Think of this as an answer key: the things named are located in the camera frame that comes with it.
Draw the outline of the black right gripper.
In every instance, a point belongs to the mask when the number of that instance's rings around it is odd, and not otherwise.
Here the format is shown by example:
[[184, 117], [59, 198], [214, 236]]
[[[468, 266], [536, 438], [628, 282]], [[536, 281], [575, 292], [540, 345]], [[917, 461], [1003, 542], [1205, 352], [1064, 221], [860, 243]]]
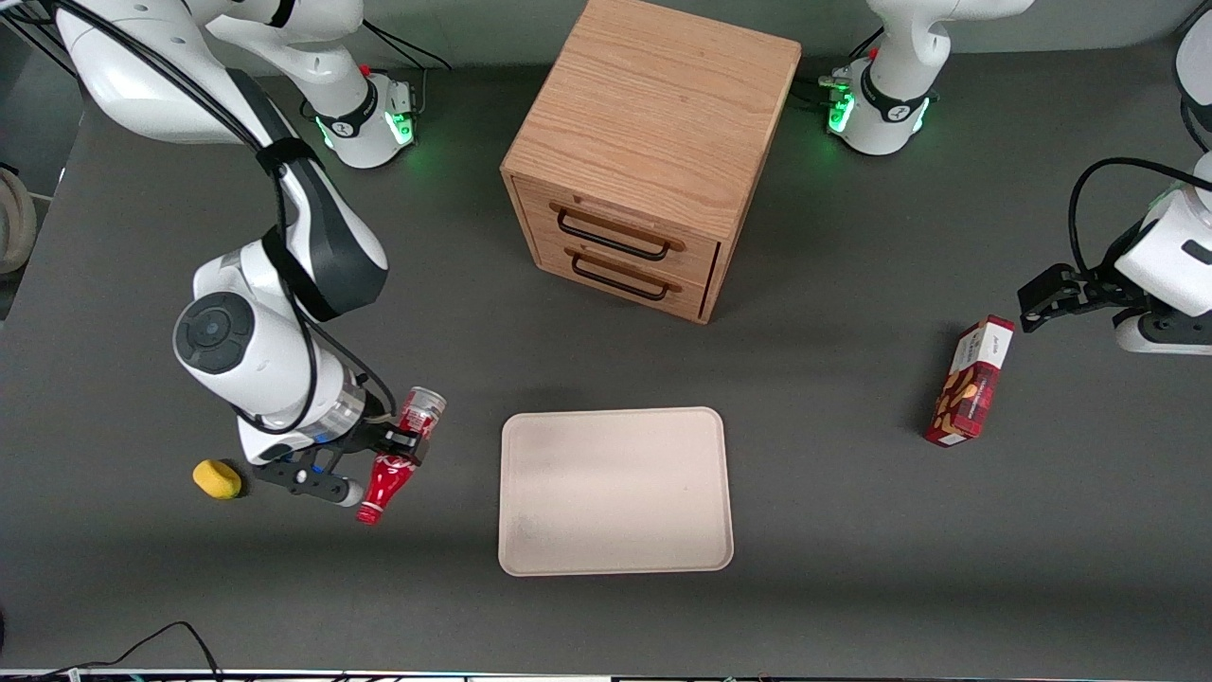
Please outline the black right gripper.
[[328, 453], [326, 465], [338, 465], [345, 455], [378, 449], [381, 455], [406, 458], [413, 466], [421, 466], [429, 440], [421, 432], [395, 431], [390, 424], [355, 424], [345, 435], [320, 445], [320, 452]]

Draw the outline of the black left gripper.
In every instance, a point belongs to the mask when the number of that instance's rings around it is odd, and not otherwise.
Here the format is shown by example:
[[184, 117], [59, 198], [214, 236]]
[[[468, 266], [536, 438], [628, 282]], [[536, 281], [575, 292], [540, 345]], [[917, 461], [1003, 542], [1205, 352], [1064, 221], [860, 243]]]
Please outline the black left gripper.
[[1091, 314], [1104, 308], [1126, 310], [1128, 315], [1149, 310], [1149, 294], [1116, 268], [1075, 269], [1053, 264], [1018, 290], [1021, 327], [1033, 333], [1052, 319], [1071, 314]]

